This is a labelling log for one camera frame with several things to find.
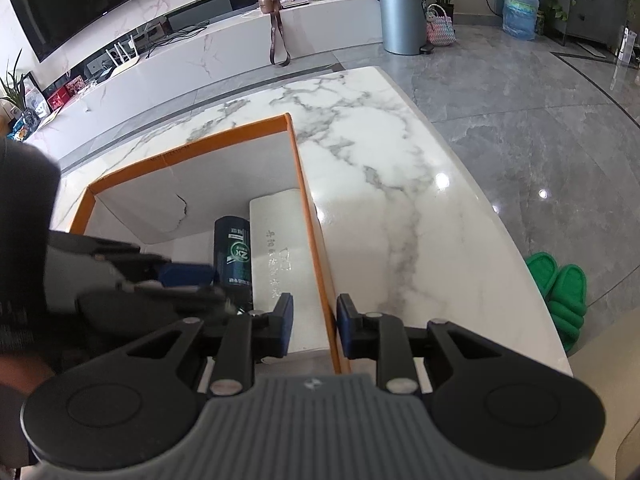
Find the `orange cardboard box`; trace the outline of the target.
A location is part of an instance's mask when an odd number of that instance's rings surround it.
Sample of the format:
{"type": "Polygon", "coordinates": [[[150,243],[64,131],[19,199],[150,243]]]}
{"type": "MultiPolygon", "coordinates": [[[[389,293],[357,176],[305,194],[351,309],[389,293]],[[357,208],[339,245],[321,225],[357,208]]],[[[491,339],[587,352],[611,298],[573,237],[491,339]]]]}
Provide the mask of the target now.
{"type": "Polygon", "coordinates": [[[326,244],[290,115],[214,133],[93,181],[81,196],[70,232],[133,242],[178,262],[211,263],[217,219],[250,221],[252,200],[290,188],[302,196],[329,339],[326,351],[290,353],[328,358],[335,373],[347,373],[326,244]]]}

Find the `dark green shampoo bottle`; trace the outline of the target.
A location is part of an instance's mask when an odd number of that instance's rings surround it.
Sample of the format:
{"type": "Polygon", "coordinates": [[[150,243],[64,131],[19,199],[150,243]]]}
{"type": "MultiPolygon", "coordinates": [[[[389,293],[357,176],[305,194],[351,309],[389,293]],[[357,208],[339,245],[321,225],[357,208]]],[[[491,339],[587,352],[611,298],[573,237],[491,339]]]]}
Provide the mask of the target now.
{"type": "Polygon", "coordinates": [[[235,216],[217,219],[213,255],[219,285],[237,307],[247,310],[252,303],[250,222],[235,216]]]}

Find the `white long rectangular case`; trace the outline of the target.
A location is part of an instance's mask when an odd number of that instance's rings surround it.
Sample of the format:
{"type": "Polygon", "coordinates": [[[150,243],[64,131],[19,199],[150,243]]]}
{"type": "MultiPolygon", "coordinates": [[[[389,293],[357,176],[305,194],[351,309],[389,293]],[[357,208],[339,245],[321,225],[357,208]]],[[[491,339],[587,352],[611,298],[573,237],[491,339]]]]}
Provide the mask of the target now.
{"type": "Polygon", "coordinates": [[[297,188],[250,202],[253,304],[270,311],[284,292],[294,300],[291,353],[329,349],[320,292],[297,188]]]}

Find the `green slippers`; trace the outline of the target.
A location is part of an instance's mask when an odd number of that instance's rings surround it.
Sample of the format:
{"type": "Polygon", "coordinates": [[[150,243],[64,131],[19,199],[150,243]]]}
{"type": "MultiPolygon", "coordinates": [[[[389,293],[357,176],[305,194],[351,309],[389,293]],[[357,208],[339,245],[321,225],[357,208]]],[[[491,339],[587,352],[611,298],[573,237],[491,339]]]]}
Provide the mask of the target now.
{"type": "Polygon", "coordinates": [[[574,263],[559,266],[548,252],[525,259],[566,353],[577,344],[588,311],[585,272],[574,263]]]}

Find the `potted grass plant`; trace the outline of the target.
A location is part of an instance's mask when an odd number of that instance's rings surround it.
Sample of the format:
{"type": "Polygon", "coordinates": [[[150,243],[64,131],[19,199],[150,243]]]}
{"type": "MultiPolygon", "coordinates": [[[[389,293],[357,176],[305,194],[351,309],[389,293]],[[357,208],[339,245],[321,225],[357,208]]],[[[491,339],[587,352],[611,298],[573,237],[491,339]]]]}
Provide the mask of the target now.
{"type": "Polygon", "coordinates": [[[24,113],[25,104],[25,76],[17,73],[17,64],[22,52],[18,52],[17,58],[12,68],[6,68],[6,76],[1,78],[1,99],[11,105],[11,110],[16,116],[24,113]]]}

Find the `white wifi router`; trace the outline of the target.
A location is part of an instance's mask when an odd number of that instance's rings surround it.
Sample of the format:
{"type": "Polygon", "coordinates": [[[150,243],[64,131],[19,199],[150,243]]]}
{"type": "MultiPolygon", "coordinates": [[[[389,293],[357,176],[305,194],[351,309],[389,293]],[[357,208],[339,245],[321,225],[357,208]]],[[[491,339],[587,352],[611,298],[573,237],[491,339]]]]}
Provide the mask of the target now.
{"type": "Polygon", "coordinates": [[[111,47],[105,49],[105,52],[114,65],[111,71],[112,77],[133,68],[140,61],[140,53],[132,35],[123,40],[115,41],[111,47]]]}

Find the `woven pastel handbag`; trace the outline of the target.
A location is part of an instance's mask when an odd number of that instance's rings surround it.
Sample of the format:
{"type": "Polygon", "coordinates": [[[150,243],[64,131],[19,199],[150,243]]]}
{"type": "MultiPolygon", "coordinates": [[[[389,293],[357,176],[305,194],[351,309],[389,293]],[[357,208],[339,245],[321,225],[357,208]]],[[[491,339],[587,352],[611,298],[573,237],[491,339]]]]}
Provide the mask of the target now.
{"type": "Polygon", "coordinates": [[[428,41],[435,47],[448,47],[456,41],[452,19],[437,3],[426,7],[426,33],[428,41]]]}

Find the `grey metal trash bin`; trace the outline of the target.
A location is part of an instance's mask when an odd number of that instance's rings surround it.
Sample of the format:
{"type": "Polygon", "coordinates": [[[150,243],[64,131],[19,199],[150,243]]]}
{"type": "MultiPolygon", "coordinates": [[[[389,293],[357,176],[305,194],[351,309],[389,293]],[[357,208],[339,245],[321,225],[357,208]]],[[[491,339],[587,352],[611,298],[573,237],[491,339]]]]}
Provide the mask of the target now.
{"type": "Polygon", "coordinates": [[[430,54],[427,39],[426,0],[378,0],[381,9],[383,48],[396,55],[430,54]]]}

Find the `blue water jug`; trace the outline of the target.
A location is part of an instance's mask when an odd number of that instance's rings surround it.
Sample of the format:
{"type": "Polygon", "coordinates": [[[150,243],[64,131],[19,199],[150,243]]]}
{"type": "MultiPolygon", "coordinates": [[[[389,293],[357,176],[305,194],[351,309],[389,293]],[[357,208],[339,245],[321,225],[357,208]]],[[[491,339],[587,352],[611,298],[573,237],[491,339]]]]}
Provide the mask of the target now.
{"type": "Polygon", "coordinates": [[[536,38],[539,0],[503,0],[502,30],[525,41],[536,38]]]}

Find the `dark grey cabinet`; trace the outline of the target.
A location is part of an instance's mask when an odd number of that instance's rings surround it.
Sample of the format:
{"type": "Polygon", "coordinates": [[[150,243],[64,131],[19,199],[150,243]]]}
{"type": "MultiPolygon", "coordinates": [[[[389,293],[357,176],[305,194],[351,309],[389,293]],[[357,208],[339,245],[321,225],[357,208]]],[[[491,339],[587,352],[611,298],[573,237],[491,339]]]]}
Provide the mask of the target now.
{"type": "Polygon", "coordinates": [[[628,0],[572,0],[560,31],[572,39],[615,49],[627,23],[627,8],[628,0]]]}

